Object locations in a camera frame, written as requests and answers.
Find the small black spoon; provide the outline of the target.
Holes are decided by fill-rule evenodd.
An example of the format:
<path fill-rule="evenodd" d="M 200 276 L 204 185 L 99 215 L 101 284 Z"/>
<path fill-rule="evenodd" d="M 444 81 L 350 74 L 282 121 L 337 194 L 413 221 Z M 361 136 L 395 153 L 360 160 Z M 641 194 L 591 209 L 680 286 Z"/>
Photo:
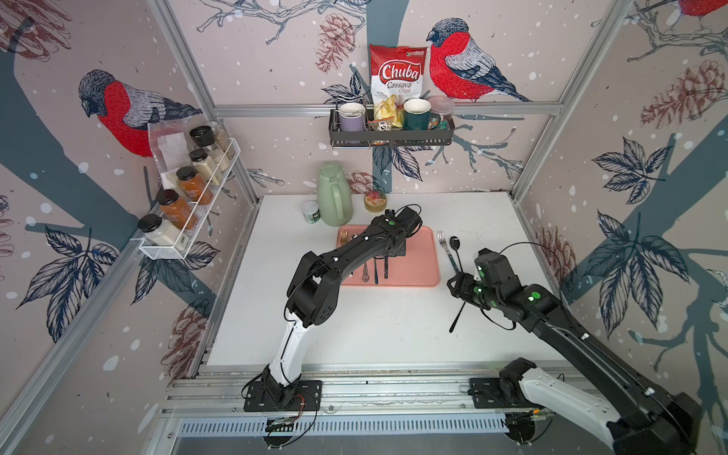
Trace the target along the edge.
<path fill-rule="evenodd" d="M 452 249 L 452 251 L 456 255 L 456 258 L 457 258 L 457 261 L 458 261 L 458 269 L 461 272 L 463 272 L 464 271 L 464 268 L 463 268 L 462 260 L 461 260 L 460 254 L 459 254 L 459 249 L 461 247 L 460 239 L 457 236 L 451 236 L 449 238 L 449 247 Z"/>

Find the teal handle fork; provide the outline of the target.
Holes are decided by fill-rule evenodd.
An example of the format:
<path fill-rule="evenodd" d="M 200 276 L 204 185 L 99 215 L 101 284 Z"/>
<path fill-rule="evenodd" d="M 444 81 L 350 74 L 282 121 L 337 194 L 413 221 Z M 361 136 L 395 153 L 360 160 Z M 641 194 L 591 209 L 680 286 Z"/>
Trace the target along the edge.
<path fill-rule="evenodd" d="M 445 254 L 447 255 L 447 258 L 449 258 L 449 263 L 452 265 L 454 271 L 458 273 L 460 271 L 460 267 L 458 267 L 458 264 L 451 254 L 451 251 L 449 249 L 449 243 L 447 242 L 447 237 L 445 236 L 445 233 L 443 233 L 443 231 L 438 231 L 438 233 L 436 233 L 436 236 L 439 245 L 441 246 L 441 248 L 443 248 Z"/>

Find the silver ornate handle fork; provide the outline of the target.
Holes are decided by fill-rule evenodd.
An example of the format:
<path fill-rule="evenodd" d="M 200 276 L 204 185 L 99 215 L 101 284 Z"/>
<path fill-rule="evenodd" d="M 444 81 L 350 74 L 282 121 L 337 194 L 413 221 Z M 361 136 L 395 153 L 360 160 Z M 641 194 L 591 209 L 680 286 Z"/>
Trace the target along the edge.
<path fill-rule="evenodd" d="M 368 264 L 367 263 L 365 263 L 363 265 L 363 269 L 362 269 L 362 279 L 361 280 L 362 280 L 362 282 L 369 282 L 369 280 L 370 280 L 369 268 L 368 268 Z"/>

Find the large black long spoon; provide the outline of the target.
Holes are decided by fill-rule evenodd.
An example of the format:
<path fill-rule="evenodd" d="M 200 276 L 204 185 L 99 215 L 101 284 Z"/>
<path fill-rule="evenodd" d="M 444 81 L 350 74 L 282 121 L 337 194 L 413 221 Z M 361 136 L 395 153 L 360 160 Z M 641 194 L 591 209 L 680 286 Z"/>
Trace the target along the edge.
<path fill-rule="evenodd" d="M 460 306 L 460 309 L 458 310 L 457 315 L 455 316 L 455 318 L 454 318 L 451 326 L 449 327 L 449 333 L 451 333 L 451 334 L 454 333 L 454 331 L 455 331 L 455 329 L 457 327 L 457 324 L 458 324 L 458 322 L 459 322 L 459 320 L 460 320 L 460 318 L 461 318 L 461 316 L 463 314 L 463 311 L 464 311 L 464 309 L 466 308 L 467 305 L 468 305 L 468 303 L 466 301 L 463 301 L 462 305 Z"/>

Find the iridescent rainbow spoon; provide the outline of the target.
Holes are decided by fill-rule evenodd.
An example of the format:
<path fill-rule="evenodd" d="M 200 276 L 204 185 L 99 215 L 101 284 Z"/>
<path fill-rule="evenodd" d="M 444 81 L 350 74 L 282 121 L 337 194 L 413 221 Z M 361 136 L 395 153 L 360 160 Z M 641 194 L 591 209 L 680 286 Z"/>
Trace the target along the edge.
<path fill-rule="evenodd" d="M 377 258 L 373 259 L 373 270 L 375 271 L 375 285 L 379 285 Z"/>

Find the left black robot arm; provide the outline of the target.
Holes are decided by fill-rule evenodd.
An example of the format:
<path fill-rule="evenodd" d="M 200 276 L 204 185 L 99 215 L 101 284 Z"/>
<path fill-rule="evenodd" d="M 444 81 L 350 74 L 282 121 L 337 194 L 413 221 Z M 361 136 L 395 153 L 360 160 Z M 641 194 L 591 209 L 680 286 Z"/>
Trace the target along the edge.
<path fill-rule="evenodd" d="M 282 313 L 286 332 L 276 356 L 260 375 L 265 396 L 279 409 L 294 402 L 308 332 L 333 315 L 342 283 L 371 260 L 403 256 L 407 240 L 423 227 L 421 212 L 417 204 L 386 210 L 341 246 L 320 255 L 309 251 L 301 257 L 286 290 L 287 302 Z"/>

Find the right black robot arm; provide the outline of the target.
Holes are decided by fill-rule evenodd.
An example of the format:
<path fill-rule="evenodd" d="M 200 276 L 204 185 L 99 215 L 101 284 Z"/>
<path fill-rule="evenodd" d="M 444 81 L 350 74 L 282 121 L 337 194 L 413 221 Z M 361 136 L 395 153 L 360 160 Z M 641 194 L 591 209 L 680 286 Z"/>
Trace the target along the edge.
<path fill-rule="evenodd" d="M 458 270 L 449 279 L 451 296 L 482 312 L 501 311 L 559 352 L 598 392 L 587 394 L 517 358 L 500 370 L 498 400 L 553 411 L 616 454 L 694 453 L 703 418 L 694 399 L 670 394 L 618 358 L 550 291 L 523 286 L 504 255 L 484 248 L 475 267 L 474 274 Z"/>

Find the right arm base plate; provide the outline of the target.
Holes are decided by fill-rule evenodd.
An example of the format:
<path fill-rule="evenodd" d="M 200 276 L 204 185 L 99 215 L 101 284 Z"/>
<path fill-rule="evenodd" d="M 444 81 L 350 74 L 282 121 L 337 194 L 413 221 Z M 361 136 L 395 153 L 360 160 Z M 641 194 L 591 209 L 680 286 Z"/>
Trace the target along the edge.
<path fill-rule="evenodd" d="M 501 381 L 495 377 L 473 377 L 468 382 L 468 395 L 477 410 L 515 409 L 519 401 L 508 398 L 501 388 Z"/>

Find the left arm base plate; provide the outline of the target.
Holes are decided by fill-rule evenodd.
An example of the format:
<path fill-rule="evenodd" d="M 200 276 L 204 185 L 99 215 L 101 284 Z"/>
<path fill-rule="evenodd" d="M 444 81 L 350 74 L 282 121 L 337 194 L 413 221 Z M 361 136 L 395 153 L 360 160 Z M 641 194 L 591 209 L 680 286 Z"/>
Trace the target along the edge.
<path fill-rule="evenodd" d="M 279 394 L 265 388 L 263 381 L 256 379 L 246 384 L 241 392 L 245 400 L 246 413 L 265 411 L 318 411 L 322 398 L 323 383 L 319 380 L 298 380 L 293 386 L 286 387 Z"/>

